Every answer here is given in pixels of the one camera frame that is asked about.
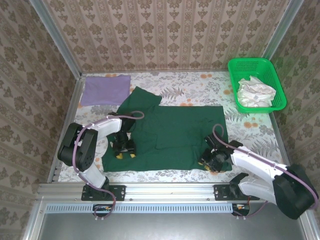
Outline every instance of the white cloth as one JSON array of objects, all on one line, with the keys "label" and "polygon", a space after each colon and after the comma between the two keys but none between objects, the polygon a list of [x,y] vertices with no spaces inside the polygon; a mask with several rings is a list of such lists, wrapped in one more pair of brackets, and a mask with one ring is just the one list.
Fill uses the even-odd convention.
[{"label": "white cloth", "polygon": [[238,101],[244,107],[271,107],[271,101],[275,98],[276,90],[264,84],[258,78],[250,76],[250,80],[244,78],[239,81],[237,92]]}]

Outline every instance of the floral tablecloth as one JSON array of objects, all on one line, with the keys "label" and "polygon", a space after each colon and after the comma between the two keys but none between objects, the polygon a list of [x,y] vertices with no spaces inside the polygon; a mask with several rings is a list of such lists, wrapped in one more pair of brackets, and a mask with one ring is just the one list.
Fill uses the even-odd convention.
[{"label": "floral tablecloth", "polygon": [[[136,86],[162,96],[162,106],[223,106],[229,140],[243,143],[253,152],[272,161],[283,163],[276,136],[268,114],[241,114],[228,72],[143,72],[87,74],[87,76],[131,76],[130,91]],[[86,125],[102,119],[118,106],[81,106],[79,103],[74,121]],[[101,157],[107,149],[107,139],[97,143],[95,164],[102,171]],[[157,170],[105,172],[111,182],[228,182],[238,173],[247,172],[232,166],[232,171],[212,173],[205,170]],[[72,167],[63,164],[59,182],[81,181]]]}]

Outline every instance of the beige patterned wallpaper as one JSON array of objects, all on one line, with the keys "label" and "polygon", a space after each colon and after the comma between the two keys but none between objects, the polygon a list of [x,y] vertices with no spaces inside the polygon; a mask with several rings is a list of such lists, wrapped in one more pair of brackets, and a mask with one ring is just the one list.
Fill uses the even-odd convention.
[{"label": "beige patterned wallpaper", "polygon": [[226,69],[261,57],[289,0],[44,0],[82,72]]},{"label": "beige patterned wallpaper", "polygon": [[288,102],[276,114],[286,152],[320,193],[320,1],[304,1],[271,61]]},{"label": "beige patterned wallpaper", "polygon": [[28,0],[0,0],[0,239],[20,239],[75,79]]}]

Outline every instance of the green plastic basket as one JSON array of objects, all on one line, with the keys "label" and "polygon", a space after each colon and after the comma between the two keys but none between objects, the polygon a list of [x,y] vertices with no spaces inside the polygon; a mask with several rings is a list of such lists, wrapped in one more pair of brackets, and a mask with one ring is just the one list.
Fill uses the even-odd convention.
[{"label": "green plastic basket", "polygon": [[[273,64],[260,57],[233,58],[228,62],[231,84],[237,110],[240,113],[269,114],[284,109],[287,105],[285,93],[281,87],[278,75]],[[238,101],[237,92],[241,79],[250,80],[250,76],[257,77],[264,84],[273,87],[276,91],[271,107],[245,107]]]}]

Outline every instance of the green cloth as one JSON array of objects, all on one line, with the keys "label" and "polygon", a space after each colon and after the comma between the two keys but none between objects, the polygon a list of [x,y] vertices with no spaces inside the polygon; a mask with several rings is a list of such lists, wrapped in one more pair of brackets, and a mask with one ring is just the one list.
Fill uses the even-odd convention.
[{"label": "green cloth", "polygon": [[[105,172],[204,170],[198,159],[209,147],[204,138],[215,124],[223,126],[223,139],[228,141],[222,106],[159,106],[161,99],[161,96],[136,87],[122,103],[117,111],[119,114],[142,111],[145,115],[132,127],[136,157],[124,153],[123,159],[117,159],[110,146],[114,137],[108,136],[108,148],[102,157]],[[222,168],[223,171],[231,169],[229,163]]]}]

